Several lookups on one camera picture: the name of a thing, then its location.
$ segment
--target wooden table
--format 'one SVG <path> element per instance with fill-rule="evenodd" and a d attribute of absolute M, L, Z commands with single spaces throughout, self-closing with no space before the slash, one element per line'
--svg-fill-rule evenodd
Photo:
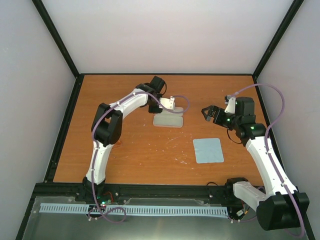
<path fill-rule="evenodd" d="M 106 168 L 106 183 L 223 185 L 228 178 L 245 177 L 253 185 L 263 185 L 254 160 L 246 148 L 227 137 L 226 129 L 205 121 L 201 109 L 209 105 L 225 107 L 224 96 L 253 83 L 251 76 L 158 75 L 167 83 L 165 97 L 185 95 L 190 109 L 182 128 L 153 126 L 153 114 L 139 108 L 123 121 L 120 141 L 113 147 Z M 86 75 L 78 96 L 62 149 L 54 182 L 79 183 L 86 175 L 93 151 L 91 125 L 100 103 L 113 103 L 153 75 Z M 252 97 L 257 122 L 264 123 L 254 87 L 239 96 Z M 177 107 L 186 107 L 176 99 Z M 236 139 L 234 131 L 230 133 Z M 196 162 L 193 139 L 219 138 L 224 162 Z"/>

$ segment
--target white wall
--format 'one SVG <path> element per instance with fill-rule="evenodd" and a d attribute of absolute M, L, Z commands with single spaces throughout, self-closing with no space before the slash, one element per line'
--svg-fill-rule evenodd
<path fill-rule="evenodd" d="M 31 0 L 0 8 L 0 233 L 15 239 L 74 83 Z"/>
<path fill-rule="evenodd" d="M 81 73 L 254 72 L 293 0 L 44 0 Z"/>
<path fill-rule="evenodd" d="M 320 1 L 304 1 L 265 66 L 259 83 L 274 84 L 284 93 L 286 108 L 274 127 L 287 174 L 310 198 L 308 217 L 320 239 Z M 272 120 L 281 100 L 262 90 Z"/>

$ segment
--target black metal frame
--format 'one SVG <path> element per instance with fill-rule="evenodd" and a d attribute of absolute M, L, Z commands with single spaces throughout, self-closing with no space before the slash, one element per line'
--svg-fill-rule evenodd
<path fill-rule="evenodd" d="M 41 18 L 43 19 L 46 27 L 52 35 L 57 47 L 61 51 L 67 65 L 69 66 L 71 72 L 75 77 L 75 83 L 72 90 L 69 103 L 67 105 L 63 122 L 59 130 L 59 134 L 53 149 L 53 153 L 49 162 L 47 172 L 45 174 L 44 182 L 37 183 L 34 187 L 31 199 L 27 206 L 24 218 L 22 220 L 20 229 L 18 231 L 16 240 L 20 240 L 23 237 L 27 222 L 35 202 L 36 197 L 40 196 L 74 196 L 78 201 L 86 201 L 92 203 L 93 199 L 90 195 L 87 195 L 83 189 L 81 183 L 54 183 L 53 179 L 56 173 L 57 165 L 60 159 L 60 155 L 63 149 L 63 145 L 67 136 L 69 125 L 73 116 L 73 112 L 77 103 L 79 92 L 81 90 L 82 82 L 85 75 L 201 75 L 201 76 L 252 76 L 253 82 L 257 83 L 257 79 L 262 72 L 267 61 L 271 57 L 274 49 L 281 40 L 285 31 L 287 30 L 289 24 L 294 18 L 295 14 L 299 10 L 301 4 L 304 0 L 294 0 L 285 15 L 283 21 L 281 22 L 278 30 L 276 31 L 273 39 L 271 40 L 268 48 L 266 49 L 264 55 L 262 56 L 259 64 L 257 65 L 253 74 L 218 74 L 218 73 L 82 73 L 79 74 L 71 56 L 69 55 L 67 48 L 65 47 L 54 23 L 52 22 L 44 4 L 41 0 L 32 0 L 34 6 L 38 10 Z M 266 123 L 269 125 L 270 120 L 264 105 L 261 92 L 258 87 L 256 87 L 256 92 L 260 101 L 263 116 Z M 272 130 L 270 131 L 270 138 L 272 140 L 275 154 L 277 155 L 280 163 L 282 164 L 281 157 L 279 154 L 279 149 L 274 137 Z M 241 208 L 241 201 L 235 198 L 232 194 L 230 195 L 230 190 L 226 186 L 184 186 L 184 185 L 141 185 L 141 184 L 106 184 L 106 187 L 110 189 L 112 193 L 118 193 L 115 200 L 118 201 L 126 198 L 180 198 L 180 199 L 197 199 L 203 200 L 210 204 L 221 204 L 228 208 Z M 306 216 L 304 219 L 304 224 L 306 228 L 306 233 L 309 239 L 315 239 L 310 222 Z"/>

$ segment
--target square cloth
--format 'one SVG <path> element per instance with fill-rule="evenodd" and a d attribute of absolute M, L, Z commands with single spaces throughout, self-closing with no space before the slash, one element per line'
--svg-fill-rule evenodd
<path fill-rule="evenodd" d="M 225 161 L 219 138 L 194 139 L 193 146 L 198 164 L 223 163 Z"/>

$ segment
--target scratch on table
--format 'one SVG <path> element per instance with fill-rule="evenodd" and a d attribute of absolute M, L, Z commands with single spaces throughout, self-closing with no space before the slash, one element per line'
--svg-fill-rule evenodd
<path fill-rule="evenodd" d="M 171 140 L 167 141 L 165 144 L 168 144 L 168 143 L 170 143 L 171 141 L 173 141 L 173 140 L 175 140 L 175 139 L 178 139 L 178 138 L 181 138 L 181 136 L 177 136 L 177 137 L 175 137 L 175 138 L 172 138 Z"/>

